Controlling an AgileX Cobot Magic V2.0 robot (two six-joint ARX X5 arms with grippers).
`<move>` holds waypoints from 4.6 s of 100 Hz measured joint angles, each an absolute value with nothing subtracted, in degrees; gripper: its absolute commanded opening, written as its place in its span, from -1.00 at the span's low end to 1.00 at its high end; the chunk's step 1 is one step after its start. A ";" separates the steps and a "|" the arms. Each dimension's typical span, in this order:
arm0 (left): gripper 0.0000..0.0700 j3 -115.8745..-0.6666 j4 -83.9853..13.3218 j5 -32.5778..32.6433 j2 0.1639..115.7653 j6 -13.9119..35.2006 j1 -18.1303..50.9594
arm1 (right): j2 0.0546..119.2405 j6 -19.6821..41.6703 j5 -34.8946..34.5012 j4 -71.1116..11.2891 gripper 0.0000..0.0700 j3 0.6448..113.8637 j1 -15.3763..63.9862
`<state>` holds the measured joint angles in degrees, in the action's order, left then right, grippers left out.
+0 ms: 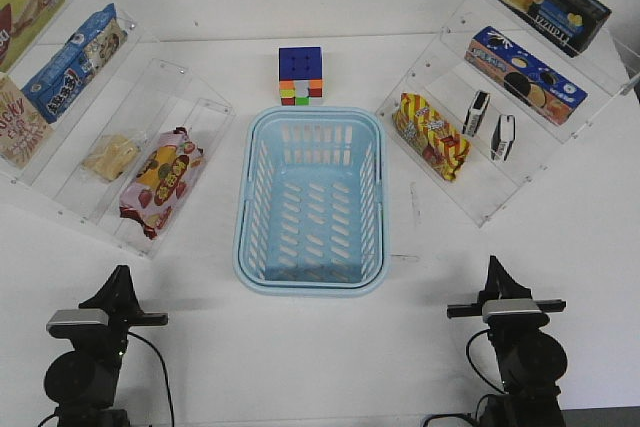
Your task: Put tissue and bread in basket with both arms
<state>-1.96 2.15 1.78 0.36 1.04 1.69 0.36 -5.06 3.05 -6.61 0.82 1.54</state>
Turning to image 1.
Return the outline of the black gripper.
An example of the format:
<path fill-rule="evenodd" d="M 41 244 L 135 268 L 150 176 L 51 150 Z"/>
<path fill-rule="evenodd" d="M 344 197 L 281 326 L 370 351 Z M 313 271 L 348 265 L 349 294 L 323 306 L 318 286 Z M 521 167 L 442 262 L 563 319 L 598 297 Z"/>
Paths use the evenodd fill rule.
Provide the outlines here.
<path fill-rule="evenodd" d="M 495 316 L 560 313 L 567 303 L 562 299 L 536 300 L 531 290 L 516 282 L 495 255 L 490 256 L 487 291 L 489 298 L 467 304 L 449 304 L 449 319 L 481 317 L 488 320 Z"/>
<path fill-rule="evenodd" d="M 146 313 L 137 299 L 128 265 L 118 265 L 97 293 L 78 304 L 79 309 L 100 309 L 108 316 L 106 342 L 124 342 L 132 327 L 161 327 L 167 313 Z"/>

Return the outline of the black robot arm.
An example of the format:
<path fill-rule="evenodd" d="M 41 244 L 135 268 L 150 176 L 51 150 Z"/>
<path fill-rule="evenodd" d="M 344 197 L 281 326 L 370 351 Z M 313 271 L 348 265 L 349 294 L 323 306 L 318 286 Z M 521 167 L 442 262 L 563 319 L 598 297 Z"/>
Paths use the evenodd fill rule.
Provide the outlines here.
<path fill-rule="evenodd" d="M 563 426 L 556 381 L 568 359 L 561 344 L 541 331 L 549 315 L 561 312 L 561 299 L 535 300 L 498 258 L 489 258 L 484 289 L 471 304 L 450 304 L 449 318 L 480 316 L 495 351 L 502 386 L 490 394 L 477 426 Z"/>
<path fill-rule="evenodd" d="M 46 371 L 44 390 L 57 404 L 60 426 L 129 426 L 128 413 L 113 407 L 122 359 L 132 327 L 165 326 L 166 313 L 146 313 L 138 302 L 130 268 L 119 265 L 90 299 L 56 311 L 46 324 L 73 349 Z"/>

